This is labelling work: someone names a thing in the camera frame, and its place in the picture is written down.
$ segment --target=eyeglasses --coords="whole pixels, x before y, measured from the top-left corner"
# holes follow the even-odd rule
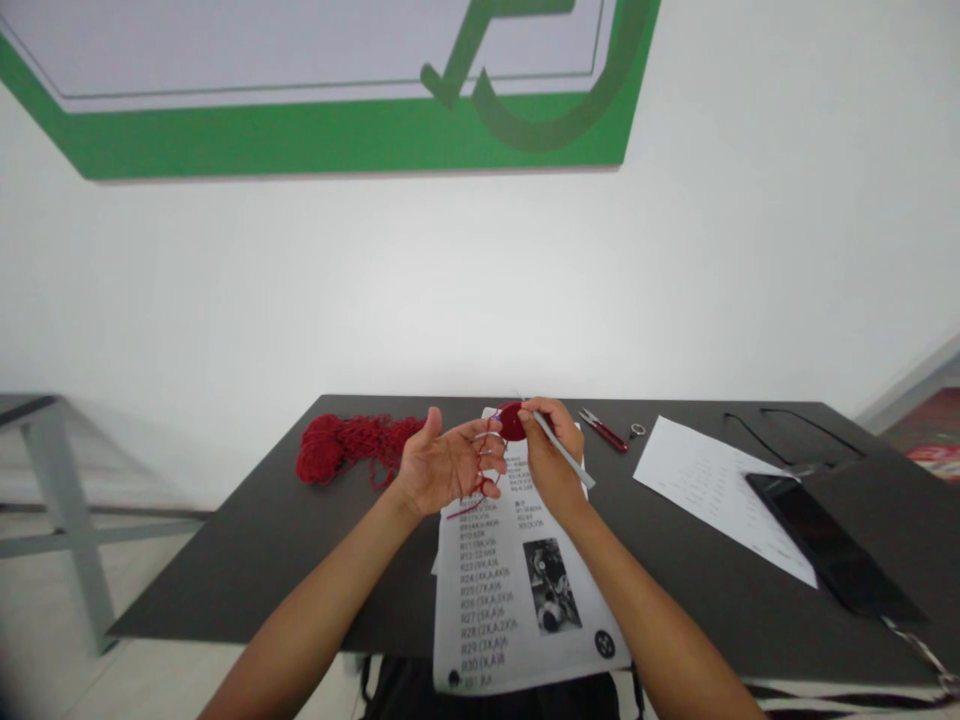
[[[849,442],[847,442],[846,440],[844,440],[842,437],[840,437],[840,436],[837,435],[836,433],[831,432],[830,430],[828,430],[827,428],[823,427],[823,426],[820,425],[819,423],[814,422],[814,421],[811,420],[810,418],[806,418],[806,417],[804,417],[803,415],[800,415],[799,413],[794,412],[793,410],[785,410],[785,409],[783,409],[783,408],[760,408],[760,413],[761,413],[761,414],[767,414],[767,413],[782,413],[782,414],[784,414],[784,415],[792,415],[793,417],[795,417],[795,418],[797,418],[797,419],[799,419],[799,420],[802,420],[802,421],[805,422],[807,425],[809,425],[809,426],[811,426],[811,427],[819,430],[821,433],[823,433],[824,435],[827,435],[828,437],[832,438],[833,440],[835,440],[836,442],[838,442],[838,443],[839,443],[840,445],[842,445],[843,447],[845,447],[845,448],[847,448],[848,450],[856,453],[857,457],[856,457],[856,459],[853,460],[852,462],[859,462],[860,460],[863,460],[863,459],[865,459],[865,458],[867,457],[866,453],[864,453],[862,450],[860,450],[859,448],[855,447],[854,445],[851,445]],[[774,455],[778,460],[780,460],[780,462],[782,462],[783,465],[784,465],[784,469],[789,469],[793,475],[809,475],[810,473],[814,473],[814,472],[821,472],[821,471],[825,471],[825,470],[829,471],[829,470],[833,470],[833,469],[836,468],[837,465],[838,465],[838,463],[831,462],[831,461],[801,462],[801,461],[790,460],[790,459],[784,457],[784,456],[783,456],[782,454],[780,454],[779,452],[777,452],[773,447],[771,447],[771,445],[770,445],[769,443],[767,443],[762,437],[760,437],[760,435],[758,435],[758,434],[756,433],[756,431],[754,431],[754,429],[753,429],[752,427],[750,427],[750,425],[749,425],[743,418],[741,418],[739,415],[736,415],[736,414],[731,413],[731,412],[725,412],[725,413],[723,414],[723,417],[724,417],[724,418],[732,418],[732,419],[736,420],[737,422],[739,422],[739,423],[744,427],[744,429],[745,429],[748,433],[750,433],[750,435],[753,436],[754,440],[756,440],[758,443],[760,443],[760,444],[761,444],[764,448],[766,448],[772,455]]]

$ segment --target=left hand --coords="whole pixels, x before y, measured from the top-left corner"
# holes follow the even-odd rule
[[[489,432],[499,432],[501,424],[489,421]],[[400,472],[392,488],[402,493],[405,500],[420,516],[440,512],[457,498],[469,495],[481,482],[477,473],[478,452],[481,470],[507,473],[503,459],[504,442],[499,437],[477,437],[488,430],[486,420],[472,420],[443,431],[440,409],[432,407],[427,413],[423,429],[407,440],[403,447]],[[481,492],[490,498],[500,497],[500,488],[493,481],[484,482]]]

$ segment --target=black phone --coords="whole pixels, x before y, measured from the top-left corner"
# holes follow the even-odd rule
[[[799,480],[751,474],[747,482],[850,611],[887,617],[898,625],[929,622]]]

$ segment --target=white crochet hook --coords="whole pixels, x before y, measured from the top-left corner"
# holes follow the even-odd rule
[[[526,402],[527,398],[520,393],[517,393],[520,399]],[[546,418],[543,417],[539,412],[533,413],[534,419],[536,419],[537,424],[543,428],[543,432],[546,433],[547,437],[550,438],[550,442],[553,443],[553,446],[560,451],[560,454],[563,455],[564,459],[570,463],[570,467],[573,468],[573,471],[577,473],[577,477],[580,478],[580,482],[583,483],[583,486],[587,490],[593,490],[596,481],[590,477],[590,473],[580,467],[580,463],[573,459],[573,456],[567,452],[567,449],[563,446],[563,443],[557,440],[557,436],[553,434],[553,430],[550,429],[550,424],[547,422]]]

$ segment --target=hand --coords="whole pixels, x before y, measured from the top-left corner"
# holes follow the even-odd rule
[[[577,473],[547,438],[533,413],[539,412],[550,418],[557,440],[577,462],[583,461],[583,433],[559,400],[533,398],[520,408],[533,484],[547,509],[563,525],[580,512],[587,500]]]
[[[439,408],[427,413],[423,429],[403,446],[400,472],[391,488],[401,493],[404,500],[420,517],[440,512],[457,498],[473,492],[482,478],[477,474],[477,453],[481,470],[496,470],[505,475],[507,463],[503,459],[504,443],[499,437],[488,435],[486,420],[473,420],[441,435],[443,419]],[[499,432],[502,425],[489,421],[490,432]],[[500,488],[492,481],[483,482],[481,492],[490,498],[500,497]]]

